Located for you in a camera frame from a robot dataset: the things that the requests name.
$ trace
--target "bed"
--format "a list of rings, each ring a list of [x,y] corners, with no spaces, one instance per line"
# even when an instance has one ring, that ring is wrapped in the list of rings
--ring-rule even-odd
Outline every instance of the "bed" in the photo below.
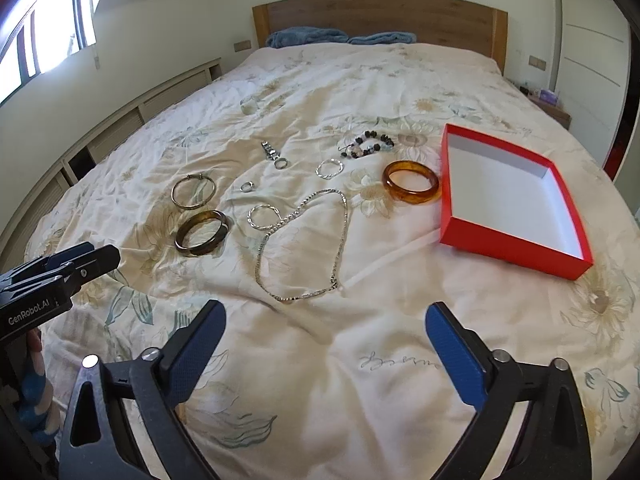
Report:
[[[393,27],[380,10],[409,4],[421,12],[401,12],[413,21]],[[426,307],[445,301],[490,348],[505,348],[521,362],[569,361],[589,428],[593,477],[607,478],[639,430],[640,233],[586,150],[502,77],[507,16],[478,7],[460,0],[286,0],[256,7],[261,43],[289,25],[332,25],[350,34],[410,30],[421,42],[261,48],[159,114],[73,186],[40,221],[26,258],[90,241],[116,245],[122,263],[84,286],[73,309],[43,327],[56,402],[64,408],[85,355],[122,360],[162,346],[215,298],[226,307],[227,329],[182,418],[222,478],[430,478],[473,414],[424,333]],[[411,159],[439,172],[447,122],[555,162],[594,253],[584,276],[568,282],[443,246],[439,202],[390,199],[383,168]],[[329,182],[318,178],[316,166],[364,130],[388,134],[395,149],[348,160]],[[287,157],[288,168],[274,168],[262,140]],[[215,181],[207,208],[232,221],[223,246],[197,258],[172,246],[177,226],[192,214],[170,199],[187,173]],[[243,193],[248,180],[256,189]],[[262,233],[246,215],[260,203],[288,214],[327,187],[343,191],[350,209],[340,287],[280,303],[255,281]],[[262,263],[270,290],[326,286],[341,209],[335,196],[320,198],[272,237]],[[129,411],[151,471],[161,476],[135,405]],[[516,430],[510,424],[510,440],[500,444],[487,478],[501,471]]]

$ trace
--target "red box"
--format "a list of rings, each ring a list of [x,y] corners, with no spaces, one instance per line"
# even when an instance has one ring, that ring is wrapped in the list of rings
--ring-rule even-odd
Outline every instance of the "red box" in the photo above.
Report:
[[[440,242],[568,280],[593,265],[556,165],[455,124],[442,137]]]

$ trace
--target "brown bangle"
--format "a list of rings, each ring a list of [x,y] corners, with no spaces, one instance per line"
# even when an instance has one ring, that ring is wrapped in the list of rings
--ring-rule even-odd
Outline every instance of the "brown bangle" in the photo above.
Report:
[[[403,170],[413,171],[414,173],[425,176],[429,179],[429,182],[431,182],[431,187],[424,191],[411,191],[398,186],[398,184],[391,180],[391,174]],[[382,183],[392,197],[402,200],[403,202],[408,202],[409,204],[421,204],[432,200],[437,197],[440,190],[438,176],[426,166],[412,160],[396,160],[389,164],[382,173]]]
[[[184,238],[187,233],[196,227],[196,225],[202,224],[207,220],[220,220],[220,227],[216,233],[204,243],[191,247],[185,246]],[[202,254],[210,253],[215,249],[220,242],[225,239],[228,231],[229,220],[224,213],[221,213],[220,211],[201,211],[200,213],[190,217],[178,228],[178,232],[175,234],[175,248],[178,249],[180,253],[187,256],[201,256]]]

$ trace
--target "wall switch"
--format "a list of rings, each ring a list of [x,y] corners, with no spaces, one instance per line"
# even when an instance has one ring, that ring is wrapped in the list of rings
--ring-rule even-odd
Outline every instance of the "wall switch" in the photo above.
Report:
[[[240,52],[241,50],[247,50],[251,48],[251,40],[238,41],[234,43],[234,51]]]
[[[539,68],[540,70],[542,70],[542,72],[546,70],[546,61],[543,59],[540,59],[539,57],[529,56],[529,64],[531,66]]]

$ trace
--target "person's hand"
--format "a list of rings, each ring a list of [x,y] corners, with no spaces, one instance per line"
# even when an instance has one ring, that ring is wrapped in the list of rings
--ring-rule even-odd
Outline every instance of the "person's hand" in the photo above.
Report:
[[[27,346],[29,355],[20,385],[24,401],[18,409],[18,417],[27,430],[31,431],[35,441],[46,447],[53,442],[60,430],[60,410],[52,402],[53,386],[45,375],[39,330],[27,332]]]

